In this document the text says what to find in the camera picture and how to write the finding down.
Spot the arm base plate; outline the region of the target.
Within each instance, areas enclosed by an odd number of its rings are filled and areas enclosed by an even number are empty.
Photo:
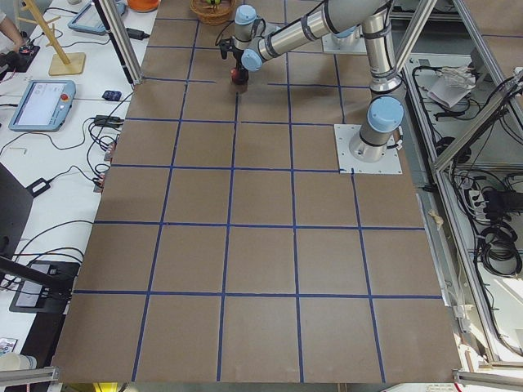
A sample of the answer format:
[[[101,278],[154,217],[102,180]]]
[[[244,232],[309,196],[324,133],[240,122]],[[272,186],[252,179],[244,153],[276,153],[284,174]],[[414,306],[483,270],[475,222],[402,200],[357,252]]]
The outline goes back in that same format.
[[[398,145],[394,136],[374,147],[360,139],[360,124],[335,124],[338,170],[342,174],[401,175]]]

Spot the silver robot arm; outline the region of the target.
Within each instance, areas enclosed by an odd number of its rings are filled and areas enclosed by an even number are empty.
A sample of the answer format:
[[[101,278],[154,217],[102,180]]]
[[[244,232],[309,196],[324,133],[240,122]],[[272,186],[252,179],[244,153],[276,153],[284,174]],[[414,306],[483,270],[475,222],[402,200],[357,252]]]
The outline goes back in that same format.
[[[237,8],[234,32],[218,38],[221,57],[233,55],[233,83],[242,85],[264,63],[309,42],[332,34],[340,38],[361,27],[368,57],[372,100],[359,133],[349,143],[351,155],[364,163],[376,163],[386,153],[392,133],[400,126],[404,107],[396,94],[402,81],[394,58],[389,1],[323,1],[293,22],[278,27],[265,22],[254,7]]]

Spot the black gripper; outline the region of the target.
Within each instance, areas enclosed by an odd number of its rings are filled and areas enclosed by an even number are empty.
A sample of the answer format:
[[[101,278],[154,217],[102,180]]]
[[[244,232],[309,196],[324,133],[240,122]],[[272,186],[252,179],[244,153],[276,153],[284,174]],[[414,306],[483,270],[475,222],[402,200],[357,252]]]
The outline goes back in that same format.
[[[232,52],[233,57],[236,61],[235,68],[238,71],[244,71],[245,68],[242,64],[242,55],[246,49],[246,42],[242,41],[238,38],[232,38],[232,39],[221,39],[218,43],[221,58],[226,59],[228,54]]]

